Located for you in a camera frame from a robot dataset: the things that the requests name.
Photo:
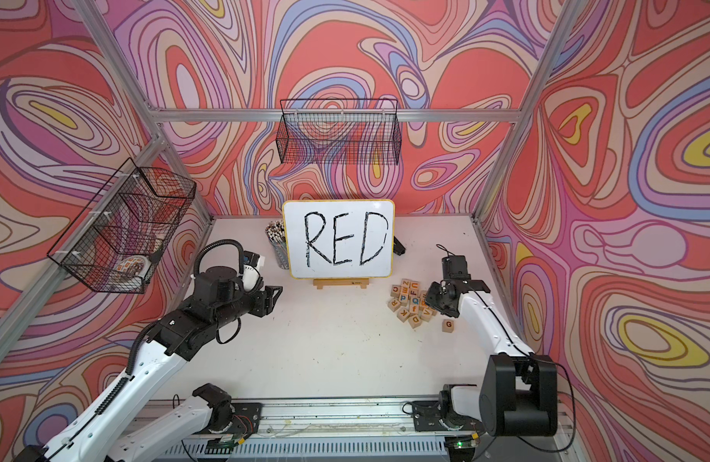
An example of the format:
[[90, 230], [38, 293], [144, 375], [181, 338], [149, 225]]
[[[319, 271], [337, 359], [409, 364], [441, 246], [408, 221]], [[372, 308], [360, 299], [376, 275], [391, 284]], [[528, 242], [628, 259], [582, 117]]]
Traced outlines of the wooden block letter R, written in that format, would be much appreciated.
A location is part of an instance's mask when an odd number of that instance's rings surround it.
[[393, 311], [397, 312], [402, 308], [402, 304], [397, 298], [391, 298], [388, 302], [388, 307]]

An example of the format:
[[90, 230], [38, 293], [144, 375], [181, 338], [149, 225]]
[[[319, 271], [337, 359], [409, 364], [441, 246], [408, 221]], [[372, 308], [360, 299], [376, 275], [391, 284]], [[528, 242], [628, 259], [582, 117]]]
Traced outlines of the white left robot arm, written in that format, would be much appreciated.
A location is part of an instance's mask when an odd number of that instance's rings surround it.
[[233, 239], [202, 248], [193, 262], [193, 293], [145, 327], [133, 342], [126, 368], [66, 429], [41, 446], [27, 446], [18, 461], [153, 461], [199, 431], [220, 434], [241, 425], [239, 440], [254, 434], [230, 395], [211, 383], [142, 429], [128, 425], [154, 394], [204, 348], [225, 345], [220, 330], [245, 315], [270, 315], [283, 293], [261, 275], [265, 258]]

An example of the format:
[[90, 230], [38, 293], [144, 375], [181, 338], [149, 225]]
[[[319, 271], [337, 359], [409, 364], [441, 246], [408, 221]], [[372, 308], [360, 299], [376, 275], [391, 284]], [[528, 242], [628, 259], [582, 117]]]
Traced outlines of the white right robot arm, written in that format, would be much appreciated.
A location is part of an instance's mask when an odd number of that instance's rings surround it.
[[445, 415], [479, 421], [491, 436], [550, 437], [558, 429], [558, 367], [532, 350], [495, 310], [481, 280], [433, 282], [428, 307], [464, 320], [487, 355], [480, 385], [447, 385]]

